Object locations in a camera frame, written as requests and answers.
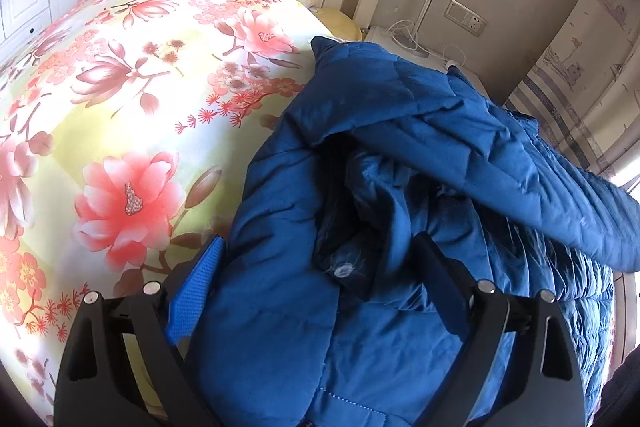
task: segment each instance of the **bed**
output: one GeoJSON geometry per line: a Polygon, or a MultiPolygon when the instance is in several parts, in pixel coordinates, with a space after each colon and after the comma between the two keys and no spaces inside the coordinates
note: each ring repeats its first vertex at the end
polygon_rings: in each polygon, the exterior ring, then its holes
{"type": "MultiPolygon", "coordinates": [[[[367,28],[377,2],[321,7],[367,28]]],[[[316,35],[293,0],[80,0],[0,66],[0,361],[46,424],[82,296],[135,292],[225,235],[316,35]]]]}

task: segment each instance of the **wall outlet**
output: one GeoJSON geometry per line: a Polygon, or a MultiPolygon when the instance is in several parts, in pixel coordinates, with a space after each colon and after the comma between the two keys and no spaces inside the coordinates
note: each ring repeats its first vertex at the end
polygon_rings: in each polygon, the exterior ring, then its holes
{"type": "Polygon", "coordinates": [[[444,16],[476,37],[482,34],[487,25],[486,20],[456,0],[451,0],[444,16]]]}

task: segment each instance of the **stitching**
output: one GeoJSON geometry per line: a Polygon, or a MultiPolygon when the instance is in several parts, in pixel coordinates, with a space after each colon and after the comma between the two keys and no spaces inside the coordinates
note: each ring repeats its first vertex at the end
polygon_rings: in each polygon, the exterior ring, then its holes
{"type": "Polygon", "coordinates": [[[329,396],[331,396],[332,398],[336,398],[336,399],[338,399],[338,400],[342,400],[343,402],[346,402],[346,403],[348,403],[348,404],[350,404],[350,405],[355,405],[355,406],[357,406],[357,407],[361,407],[362,409],[366,409],[367,411],[371,411],[371,412],[374,412],[374,413],[377,413],[377,414],[381,414],[381,415],[385,418],[385,421],[386,421],[386,414],[385,414],[385,413],[383,413],[383,412],[376,411],[375,409],[371,409],[370,407],[366,407],[366,406],[364,406],[364,405],[360,405],[359,403],[352,402],[351,400],[347,400],[347,399],[345,399],[345,398],[341,398],[341,397],[339,397],[339,396],[335,396],[335,394],[330,393],[330,392],[329,392],[329,391],[327,391],[324,387],[319,387],[318,389],[319,389],[320,391],[323,391],[324,393],[327,393],[327,394],[328,394],[329,396]]]}

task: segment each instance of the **metal screw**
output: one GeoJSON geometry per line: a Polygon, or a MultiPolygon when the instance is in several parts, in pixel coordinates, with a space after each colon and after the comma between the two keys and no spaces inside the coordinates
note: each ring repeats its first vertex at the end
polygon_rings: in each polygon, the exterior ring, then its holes
{"type": "Polygon", "coordinates": [[[142,288],[142,291],[147,295],[155,295],[160,291],[160,283],[158,281],[149,281],[142,288]]]}
{"type": "Polygon", "coordinates": [[[495,284],[492,283],[488,279],[481,279],[478,281],[478,289],[482,293],[494,293],[495,292],[495,284]]]}
{"type": "Polygon", "coordinates": [[[95,301],[100,298],[100,294],[98,292],[90,291],[87,295],[84,296],[84,302],[87,304],[93,304],[95,301]]]}
{"type": "Polygon", "coordinates": [[[553,294],[553,292],[550,292],[549,290],[542,290],[540,292],[540,298],[543,301],[548,302],[549,304],[551,304],[556,300],[556,296],[553,294]]]}

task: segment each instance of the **white nightstand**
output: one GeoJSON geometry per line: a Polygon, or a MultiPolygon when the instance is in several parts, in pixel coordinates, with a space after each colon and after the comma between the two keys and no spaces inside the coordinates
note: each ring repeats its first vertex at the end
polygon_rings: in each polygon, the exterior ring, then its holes
{"type": "MultiPolygon", "coordinates": [[[[398,46],[391,37],[386,34],[386,30],[381,28],[380,26],[373,26],[372,29],[369,30],[367,34],[367,38],[365,39],[367,42],[375,42],[376,44],[380,44],[384,49],[386,49],[389,53],[393,53],[398,55],[399,57],[405,58],[406,60],[410,60],[414,64],[418,64],[419,66],[424,66],[425,68],[430,68],[431,70],[441,71],[442,73],[446,73],[445,66],[447,64],[446,60],[438,57],[437,55],[431,55],[428,58],[416,57],[414,54],[402,49],[398,46]]],[[[480,92],[483,96],[489,98],[484,87],[482,86],[482,82],[475,73],[471,71],[460,68],[460,71],[467,77],[468,81],[473,84],[473,86],[480,92]]]]}

